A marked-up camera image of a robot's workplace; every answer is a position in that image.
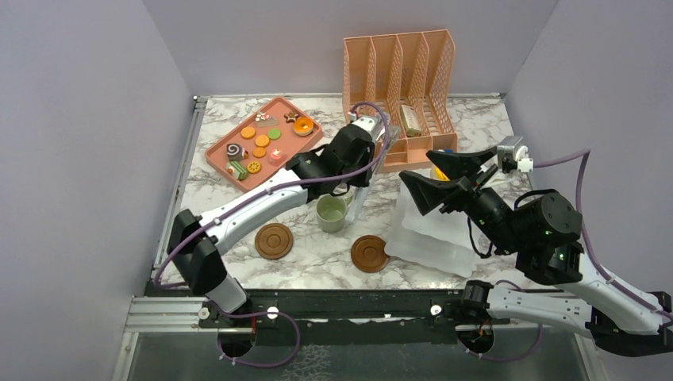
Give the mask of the yellow frosted donut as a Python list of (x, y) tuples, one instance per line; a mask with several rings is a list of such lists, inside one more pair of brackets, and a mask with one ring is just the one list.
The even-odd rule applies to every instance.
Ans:
[(432, 179), (435, 179), (435, 180), (438, 180), (438, 181), (448, 182), (450, 180), (450, 178), (447, 177), (446, 174), (443, 173), (442, 170), (439, 169), (436, 165), (432, 166), (429, 174), (430, 174)]

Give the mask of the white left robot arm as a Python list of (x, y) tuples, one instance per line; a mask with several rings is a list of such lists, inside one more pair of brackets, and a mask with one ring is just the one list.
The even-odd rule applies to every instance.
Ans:
[(328, 147), (294, 156), (267, 182), (236, 200), (200, 216), (190, 210), (174, 220), (168, 259), (193, 294), (219, 305), (229, 325), (248, 319), (248, 296), (228, 273), (221, 254), (274, 217), (329, 194), (345, 183), (364, 192), (382, 157), (373, 148), (358, 153), (330, 153)]

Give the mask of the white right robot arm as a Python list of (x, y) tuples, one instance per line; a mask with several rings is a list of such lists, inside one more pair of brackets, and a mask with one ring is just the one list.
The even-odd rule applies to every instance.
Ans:
[(497, 171), (534, 169), (520, 137), (507, 137), (481, 152), (431, 150), (426, 155), (444, 180), (407, 170), (400, 173), (420, 214), (466, 214), (469, 227), (480, 229), (496, 254), (516, 256), (515, 267), (527, 279), (571, 294), (550, 298), (472, 280), (449, 305), (451, 319), (480, 325), (520, 319), (560, 327), (619, 356), (672, 350), (671, 296), (622, 283), (598, 263), (578, 202), (547, 189), (523, 194), (509, 206), (487, 186)]

